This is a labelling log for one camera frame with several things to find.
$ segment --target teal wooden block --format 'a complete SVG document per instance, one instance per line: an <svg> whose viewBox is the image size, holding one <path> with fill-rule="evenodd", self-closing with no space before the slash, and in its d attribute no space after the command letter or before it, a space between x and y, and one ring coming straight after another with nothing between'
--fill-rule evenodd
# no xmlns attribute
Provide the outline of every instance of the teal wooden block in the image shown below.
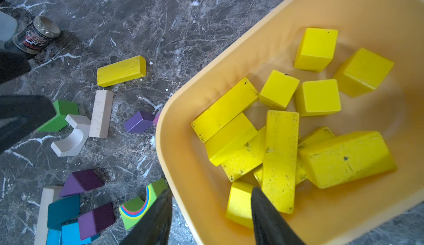
<svg viewBox="0 0 424 245"><path fill-rule="evenodd" d="M60 231L66 221L77 217L80 213L79 200L79 195L71 195L51 203L47 213L47 227Z"/></svg>
<svg viewBox="0 0 424 245"><path fill-rule="evenodd" d="M78 222L62 226L62 245L89 244L100 237L100 234L81 240Z"/></svg>
<svg viewBox="0 0 424 245"><path fill-rule="evenodd" d="M49 229L46 245L62 245L62 231Z"/></svg>

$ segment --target unpainted wooden block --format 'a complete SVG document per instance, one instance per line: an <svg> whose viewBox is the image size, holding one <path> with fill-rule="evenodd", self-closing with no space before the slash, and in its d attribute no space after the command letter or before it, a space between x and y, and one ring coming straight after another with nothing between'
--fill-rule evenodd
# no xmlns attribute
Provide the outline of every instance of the unpainted wooden block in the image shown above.
<svg viewBox="0 0 424 245"><path fill-rule="evenodd" d="M90 119L82 115L68 115L66 121L74 128L72 133L59 141L51 144L51 148L58 157L78 155L88 138L90 131Z"/></svg>
<svg viewBox="0 0 424 245"><path fill-rule="evenodd" d="M113 92L106 89L96 91L88 136L107 137L110 115L112 114L113 94Z"/></svg>
<svg viewBox="0 0 424 245"><path fill-rule="evenodd" d="M47 242L48 228L47 215L49 205L59 199L62 186L47 186L43 188L38 212L37 231L35 232L34 245L45 245Z"/></svg>

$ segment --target yellow rectangular block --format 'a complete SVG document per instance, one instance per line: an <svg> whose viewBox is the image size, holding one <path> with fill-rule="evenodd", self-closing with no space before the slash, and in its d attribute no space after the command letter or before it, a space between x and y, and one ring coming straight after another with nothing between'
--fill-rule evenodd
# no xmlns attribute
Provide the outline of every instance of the yellow rectangular block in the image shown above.
<svg viewBox="0 0 424 245"><path fill-rule="evenodd" d="M380 86L394 62L364 48L346 60L334 74L339 90L356 97Z"/></svg>
<svg viewBox="0 0 424 245"><path fill-rule="evenodd" d="M253 185L243 181L235 181L231 185L225 216L248 228L253 228L252 221L252 190Z"/></svg>
<svg viewBox="0 0 424 245"><path fill-rule="evenodd" d="M337 81L305 81L295 92L295 103L300 116L330 115L340 111Z"/></svg>
<svg viewBox="0 0 424 245"><path fill-rule="evenodd" d="M205 143L210 162L218 166L257 134L258 131L246 115L237 115Z"/></svg>
<svg viewBox="0 0 424 245"><path fill-rule="evenodd" d="M191 126L205 143L258 99L259 92L247 78L243 78L197 117Z"/></svg>
<svg viewBox="0 0 424 245"><path fill-rule="evenodd" d="M376 131L358 131L299 150L308 179L318 188L394 170L395 161Z"/></svg>
<svg viewBox="0 0 424 245"><path fill-rule="evenodd" d="M333 59L337 30L306 28L297 50L294 68L322 71Z"/></svg>
<svg viewBox="0 0 424 245"><path fill-rule="evenodd" d="M265 153L266 126L249 142L235 150L222 164L228 179L233 182L262 164Z"/></svg>
<svg viewBox="0 0 424 245"><path fill-rule="evenodd" d="M108 87L146 76L146 59L131 57L97 69L97 85Z"/></svg>
<svg viewBox="0 0 424 245"><path fill-rule="evenodd" d="M266 123L262 191L278 211L292 214L299 114L268 111Z"/></svg>
<svg viewBox="0 0 424 245"><path fill-rule="evenodd" d="M273 70L259 94L259 101L274 110L284 110L299 83L297 78Z"/></svg>

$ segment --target wooden block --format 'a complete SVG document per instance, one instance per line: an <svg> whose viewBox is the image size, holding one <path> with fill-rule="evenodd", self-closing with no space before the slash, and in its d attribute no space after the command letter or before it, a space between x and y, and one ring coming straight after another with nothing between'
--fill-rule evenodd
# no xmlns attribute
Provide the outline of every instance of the wooden block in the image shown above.
<svg viewBox="0 0 424 245"><path fill-rule="evenodd" d="M322 71L333 59L337 30L306 28L297 50L294 68Z"/></svg>
<svg viewBox="0 0 424 245"><path fill-rule="evenodd" d="M124 123L125 129L130 133L143 133L153 125L155 116L146 111L139 111Z"/></svg>
<svg viewBox="0 0 424 245"><path fill-rule="evenodd" d="M97 69L97 85L108 87L146 76L146 59L131 57Z"/></svg>
<svg viewBox="0 0 424 245"><path fill-rule="evenodd" d="M47 242L47 214L49 205L59 199L62 186L47 186L43 188L38 212L37 231L35 232L34 245L45 245Z"/></svg>
<svg viewBox="0 0 424 245"><path fill-rule="evenodd" d="M233 182L262 164L265 153L266 126L249 142L235 150L222 164L228 179Z"/></svg>
<svg viewBox="0 0 424 245"><path fill-rule="evenodd" d="M258 91L247 78L243 78L196 118L191 126L205 143L258 99Z"/></svg>
<svg viewBox="0 0 424 245"><path fill-rule="evenodd" d="M292 214L299 114L268 111L266 125L262 191L278 211Z"/></svg>
<svg viewBox="0 0 424 245"><path fill-rule="evenodd" d="M156 201L157 197L166 189L168 189L168 185L165 179L158 179L147 185L146 202L143 202L140 197L136 197L120 206L119 212L125 229L130 229L136 225Z"/></svg>
<svg viewBox="0 0 424 245"><path fill-rule="evenodd" d="M253 185L243 181L231 184L230 197L228 198L225 216L245 227L253 228L252 221L252 190Z"/></svg>
<svg viewBox="0 0 424 245"><path fill-rule="evenodd" d="M334 74L339 90L351 97L380 86L395 63L364 48L346 60Z"/></svg>
<svg viewBox="0 0 424 245"><path fill-rule="evenodd" d="M100 234L81 240L78 222L73 222L62 227L62 245L83 245L95 241Z"/></svg>
<svg viewBox="0 0 424 245"><path fill-rule="evenodd" d="M64 222L79 215L79 205L79 195L64 197L51 203L48 208L47 227L61 230Z"/></svg>
<svg viewBox="0 0 424 245"><path fill-rule="evenodd" d="M305 81L296 91L295 100L300 116L330 115L341 110L335 79Z"/></svg>
<svg viewBox="0 0 424 245"><path fill-rule="evenodd" d="M249 119L240 113L205 143L210 162L218 166L257 134Z"/></svg>
<svg viewBox="0 0 424 245"><path fill-rule="evenodd" d="M109 202L78 217L79 236L81 239L93 237L114 223L113 205Z"/></svg>
<svg viewBox="0 0 424 245"><path fill-rule="evenodd" d="M62 245L62 231L49 229L46 245Z"/></svg>
<svg viewBox="0 0 424 245"><path fill-rule="evenodd" d="M259 95L259 101L274 110L285 110L300 80L273 70Z"/></svg>
<svg viewBox="0 0 424 245"><path fill-rule="evenodd" d="M321 189L396 168L376 131L353 132L302 148L299 157L308 179Z"/></svg>
<svg viewBox="0 0 424 245"><path fill-rule="evenodd" d="M74 128L72 133L62 140L55 141L51 148L58 157L78 155L88 138L90 131L90 119L82 115L68 115L66 121Z"/></svg>
<svg viewBox="0 0 424 245"><path fill-rule="evenodd" d="M66 179L60 196L77 195L99 187L104 183L97 177L93 170L80 170L71 173Z"/></svg>
<svg viewBox="0 0 424 245"><path fill-rule="evenodd" d="M97 90L94 98L93 114L91 115L90 137L106 138L109 131L110 115L112 113L113 92Z"/></svg>
<svg viewBox="0 0 424 245"><path fill-rule="evenodd" d="M56 100L53 103L56 110L56 116L40 126L37 131L57 132L69 123L66 121L67 115L78 115L78 105L67 100Z"/></svg>

